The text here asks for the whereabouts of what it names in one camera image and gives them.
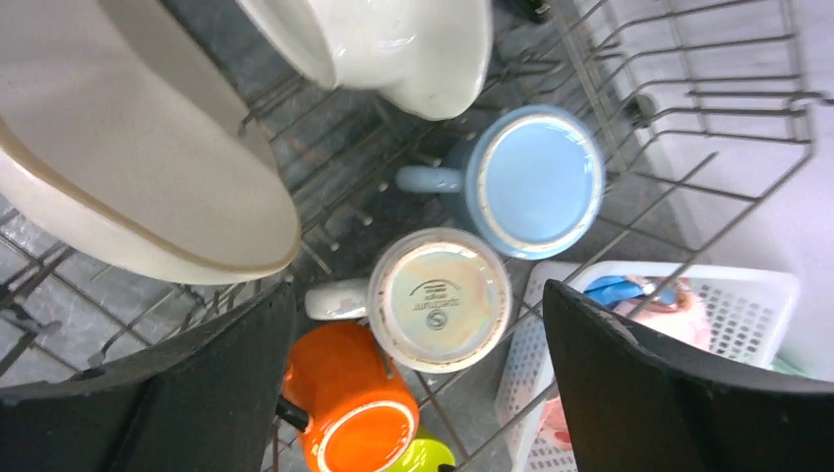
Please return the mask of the light blue cup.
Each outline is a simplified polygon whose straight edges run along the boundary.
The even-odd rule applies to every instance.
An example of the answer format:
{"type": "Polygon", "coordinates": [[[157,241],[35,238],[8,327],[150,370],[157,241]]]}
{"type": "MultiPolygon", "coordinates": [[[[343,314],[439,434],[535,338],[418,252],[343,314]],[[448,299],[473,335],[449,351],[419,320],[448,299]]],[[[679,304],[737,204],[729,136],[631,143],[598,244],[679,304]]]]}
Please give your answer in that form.
{"type": "Polygon", "coordinates": [[[495,251],[539,261],[590,229],[606,170],[596,140],[575,115],[533,104],[458,142],[437,167],[400,167],[394,181],[404,192],[437,195],[459,227],[495,251]]]}

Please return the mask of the white floral mug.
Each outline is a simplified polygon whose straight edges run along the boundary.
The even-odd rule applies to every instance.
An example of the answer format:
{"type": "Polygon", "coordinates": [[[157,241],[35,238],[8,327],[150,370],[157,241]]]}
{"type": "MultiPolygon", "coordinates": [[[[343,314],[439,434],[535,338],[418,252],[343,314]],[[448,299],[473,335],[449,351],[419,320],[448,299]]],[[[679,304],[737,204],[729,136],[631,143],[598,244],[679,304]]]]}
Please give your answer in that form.
{"type": "Polygon", "coordinates": [[[477,364],[500,344],[511,295],[504,263],[484,241],[432,227],[390,244],[369,277],[309,289],[304,305],[317,321],[365,318],[399,364],[446,374],[477,364]]]}

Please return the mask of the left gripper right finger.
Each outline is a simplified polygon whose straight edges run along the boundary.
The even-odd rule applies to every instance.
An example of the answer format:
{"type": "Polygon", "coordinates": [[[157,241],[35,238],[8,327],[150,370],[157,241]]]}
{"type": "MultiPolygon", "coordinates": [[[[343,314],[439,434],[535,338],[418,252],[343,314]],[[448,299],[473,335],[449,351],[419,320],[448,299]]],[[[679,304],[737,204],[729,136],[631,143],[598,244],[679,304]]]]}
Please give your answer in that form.
{"type": "Polygon", "coordinates": [[[554,279],[543,322],[579,470],[832,469],[832,383],[705,352],[554,279]]]}

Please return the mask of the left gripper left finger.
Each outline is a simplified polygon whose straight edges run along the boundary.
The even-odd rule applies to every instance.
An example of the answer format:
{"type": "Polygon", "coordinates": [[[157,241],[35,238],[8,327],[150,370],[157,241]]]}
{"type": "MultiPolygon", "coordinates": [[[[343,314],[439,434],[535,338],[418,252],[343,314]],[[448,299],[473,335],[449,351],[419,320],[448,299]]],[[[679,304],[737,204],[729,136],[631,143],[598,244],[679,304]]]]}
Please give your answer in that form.
{"type": "Polygon", "coordinates": [[[296,302],[282,283],[153,347],[60,383],[1,391],[5,471],[256,471],[296,302]]]}

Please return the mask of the cream plate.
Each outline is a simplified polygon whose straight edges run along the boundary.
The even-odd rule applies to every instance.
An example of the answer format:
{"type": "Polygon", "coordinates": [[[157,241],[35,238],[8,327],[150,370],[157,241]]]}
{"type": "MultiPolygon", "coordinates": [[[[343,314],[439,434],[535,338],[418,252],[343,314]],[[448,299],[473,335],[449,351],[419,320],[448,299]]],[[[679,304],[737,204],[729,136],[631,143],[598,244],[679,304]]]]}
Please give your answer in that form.
{"type": "Polygon", "coordinates": [[[265,133],[157,1],[1,5],[1,192],[72,248],[198,285],[280,272],[301,224],[265,133]]]}

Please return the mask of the yellow-green bowl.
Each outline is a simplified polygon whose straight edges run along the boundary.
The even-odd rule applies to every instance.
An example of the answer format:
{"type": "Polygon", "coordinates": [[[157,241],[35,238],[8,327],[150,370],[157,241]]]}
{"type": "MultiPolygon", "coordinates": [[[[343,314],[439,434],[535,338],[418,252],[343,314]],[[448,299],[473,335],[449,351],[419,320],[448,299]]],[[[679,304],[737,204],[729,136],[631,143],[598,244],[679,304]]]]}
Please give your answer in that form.
{"type": "Polygon", "coordinates": [[[438,439],[429,429],[420,426],[409,447],[387,469],[387,472],[439,472],[455,470],[456,458],[451,448],[438,439]]]}

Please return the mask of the orange mug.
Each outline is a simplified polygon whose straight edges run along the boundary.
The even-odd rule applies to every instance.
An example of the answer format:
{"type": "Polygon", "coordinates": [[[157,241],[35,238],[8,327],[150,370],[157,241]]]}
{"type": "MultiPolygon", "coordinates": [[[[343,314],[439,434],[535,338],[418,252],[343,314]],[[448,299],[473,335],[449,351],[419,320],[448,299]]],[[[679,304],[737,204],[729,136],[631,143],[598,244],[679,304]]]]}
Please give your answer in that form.
{"type": "Polygon", "coordinates": [[[392,359],[355,322],[323,324],[293,344],[275,412],[313,471],[384,471],[420,423],[392,359]]]}

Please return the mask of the white deep plate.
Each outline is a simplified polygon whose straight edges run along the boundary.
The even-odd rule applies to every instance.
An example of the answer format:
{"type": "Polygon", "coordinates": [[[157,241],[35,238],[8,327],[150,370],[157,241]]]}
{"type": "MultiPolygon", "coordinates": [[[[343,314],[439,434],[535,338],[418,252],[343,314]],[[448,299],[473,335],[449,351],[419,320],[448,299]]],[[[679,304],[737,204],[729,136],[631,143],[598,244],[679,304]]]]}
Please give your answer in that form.
{"type": "Polygon", "coordinates": [[[430,121],[481,94],[494,39],[485,0],[240,0],[259,32],[323,89],[374,90],[430,121]]]}

